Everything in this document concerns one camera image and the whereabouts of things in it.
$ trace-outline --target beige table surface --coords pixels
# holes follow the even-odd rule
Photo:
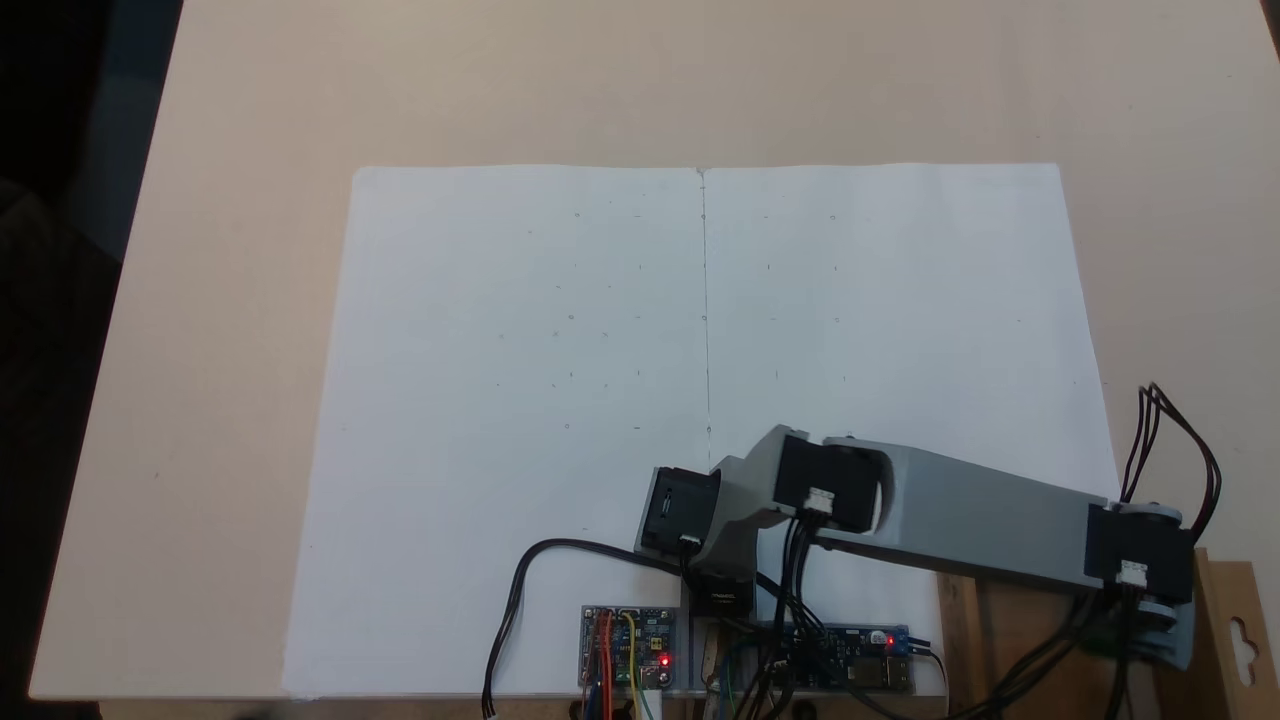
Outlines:
[[[280,693],[357,168],[899,161],[1061,165],[1115,448],[1158,379],[1217,451],[1204,539],[1258,564],[1275,644],[1258,0],[187,0],[32,694]],[[1193,511],[1190,443],[1158,455],[1148,496]]]

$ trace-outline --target white paper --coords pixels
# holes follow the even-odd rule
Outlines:
[[[525,548],[630,547],[654,466],[777,423],[1114,496],[1056,168],[362,170],[284,688],[477,693]],[[805,580],[827,621],[941,642],[932,573],[815,551]],[[580,605],[677,602],[548,552],[495,691],[577,692]]]
[[[284,688],[479,693],[516,562],[631,547],[657,465],[707,465],[691,169],[365,169],[347,243]],[[678,580],[534,561],[503,694],[576,692],[577,607]]]

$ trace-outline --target blue circuit board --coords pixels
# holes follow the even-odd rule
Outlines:
[[[827,635],[817,641],[796,638],[795,626],[786,626],[790,660],[796,687],[812,691],[844,689],[844,684],[819,669],[812,648],[800,643],[817,642],[826,665],[838,669],[844,679],[865,691],[911,692],[910,630],[906,625],[827,625]]]
[[[666,688],[676,676],[676,607],[603,607],[585,606],[579,625],[579,683],[594,683],[600,678],[600,646],[607,643],[613,664],[613,685],[631,684],[631,624],[636,624],[635,664],[636,685],[640,689]],[[608,638],[598,623],[602,614],[611,616]]]

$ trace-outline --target wooden stand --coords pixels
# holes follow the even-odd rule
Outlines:
[[[1057,629],[1069,602],[1014,585],[938,574],[951,711],[986,698],[1028,650]],[[1185,673],[1130,666],[1121,717],[1166,720],[1262,720],[1280,717],[1280,689],[1267,643],[1262,605],[1249,562],[1211,562],[1196,551],[1196,647]],[[1253,684],[1236,670],[1231,623],[1239,620],[1257,656]],[[1075,651],[1034,691],[1014,703],[1006,720],[1101,717],[1114,664]]]

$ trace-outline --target black wire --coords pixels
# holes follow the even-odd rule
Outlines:
[[[1124,588],[1120,600],[1120,619],[1117,621],[1116,639],[1116,675],[1111,683],[1111,698],[1107,702],[1106,720],[1116,720],[1120,716],[1120,706],[1124,702],[1125,692],[1129,687],[1129,642],[1133,635],[1134,616],[1138,612],[1138,596],[1133,588]]]
[[[1160,418],[1167,415],[1185,432],[1199,448],[1204,459],[1204,498],[1201,501],[1199,512],[1192,523],[1190,533],[1198,541],[1208,527],[1217,509],[1219,497],[1222,493],[1222,469],[1213,457],[1204,438],[1192,428],[1187,418],[1178,410],[1164,389],[1156,383],[1138,391],[1138,430],[1134,433],[1133,447],[1129,450],[1129,460],[1125,462],[1124,483],[1120,486],[1120,501],[1132,502],[1134,492],[1138,489],[1138,480],[1142,470],[1147,465],[1147,457],[1156,443],[1156,434],[1160,430]],[[1138,464],[1134,468],[1134,459]]]
[[[942,659],[938,657],[938,653],[933,652],[928,647],[913,647],[911,648],[911,653],[913,655],[923,655],[925,657],[932,657],[933,661],[938,664],[938,673],[942,673],[942,688],[947,693],[946,712],[951,712],[951,684],[947,682],[947,669],[946,669],[945,665],[942,665]]]
[[[507,637],[511,634],[511,629],[516,621],[516,612],[520,610],[520,598],[525,592],[525,575],[529,573],[529,565],[544,550],[553,547],[572,547],[575,550],[604,555],[605,557],[625,560],[635,565],[653,568],[654,570],[662,570],[672,575],[680,575],[680,568],[671,562],[663,562],[662,560],[654,560],[653,557],[599,542],[550,538],[534,543],[532,547],[525,551],[525,555],[521,556],[520,562],[516,565],[516,574],[511,579],[511,592],[507,594],[507,607],[503,611],[502,623],[498,625],[498,634],[493,638],[493,647],[489,650],[489,662],[484,670],[484,691],[480,693],[480,710],[486,719],[498,714],[498,710],[493,705],[493,674],[498,666],[498,656],[502,653],[502,646],[507,642]]]

